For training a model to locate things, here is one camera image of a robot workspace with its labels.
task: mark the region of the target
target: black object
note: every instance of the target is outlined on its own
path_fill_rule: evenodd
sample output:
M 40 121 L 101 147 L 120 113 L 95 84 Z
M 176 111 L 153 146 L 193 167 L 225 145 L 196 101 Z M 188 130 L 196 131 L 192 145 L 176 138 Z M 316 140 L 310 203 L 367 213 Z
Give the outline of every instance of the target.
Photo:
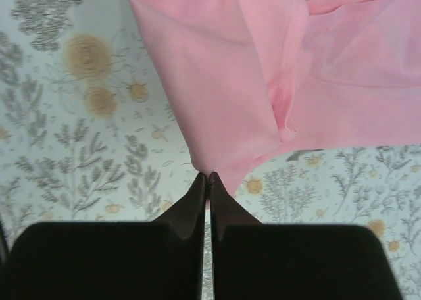
M 0 299 L 200 299 L 206 197 L 216 300 L 402 299 L 370 230 L 263 225 L 216 173 L 153 222 L 30 226 L 1 267 Z

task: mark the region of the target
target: floral patterned surface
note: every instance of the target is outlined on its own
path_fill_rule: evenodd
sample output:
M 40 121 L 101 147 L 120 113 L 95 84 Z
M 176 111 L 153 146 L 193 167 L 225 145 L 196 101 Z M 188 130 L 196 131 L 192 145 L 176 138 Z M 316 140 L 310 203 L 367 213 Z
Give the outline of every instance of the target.
M 48 220 L 152 220 L 196 171 L 128 0 L 1 0 L 0 216 L 9 245 Z M 421 146 L 298 151 L 234 197 L 272 223 L 353 223 L 421 299 Z M 203 297 L 212 298 L 209 219 Z

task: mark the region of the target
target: pink fabric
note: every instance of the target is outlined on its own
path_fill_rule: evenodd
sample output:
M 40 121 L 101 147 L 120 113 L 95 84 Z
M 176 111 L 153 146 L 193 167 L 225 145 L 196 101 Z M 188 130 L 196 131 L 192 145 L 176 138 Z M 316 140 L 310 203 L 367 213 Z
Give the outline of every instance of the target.
M 130 0 L 195 167 L 421 143 L 420 0 Z

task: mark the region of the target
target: folded cloth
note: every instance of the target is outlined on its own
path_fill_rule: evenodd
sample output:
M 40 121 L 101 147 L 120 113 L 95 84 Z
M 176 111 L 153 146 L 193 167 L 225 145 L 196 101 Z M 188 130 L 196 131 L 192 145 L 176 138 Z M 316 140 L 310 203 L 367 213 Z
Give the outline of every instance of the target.
M 421 143 L 419 0 L 130 0 L 193 165 Z

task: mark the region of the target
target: table surface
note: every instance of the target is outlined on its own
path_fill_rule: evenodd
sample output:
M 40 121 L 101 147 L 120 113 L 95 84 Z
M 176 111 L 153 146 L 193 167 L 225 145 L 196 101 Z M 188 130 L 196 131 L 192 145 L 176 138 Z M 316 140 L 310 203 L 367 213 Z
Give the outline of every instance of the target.
M 128 0 L 0 0 L 0 94 L 10 246 L 34 222 L 152 220 L 196 176 Z M 285 154 L 234 197 L 267 223 L 368 226 L 405 298 L 421 299 L 420 155 L 419 145 Z M 209 229 L 208 214 L 204 299 Z

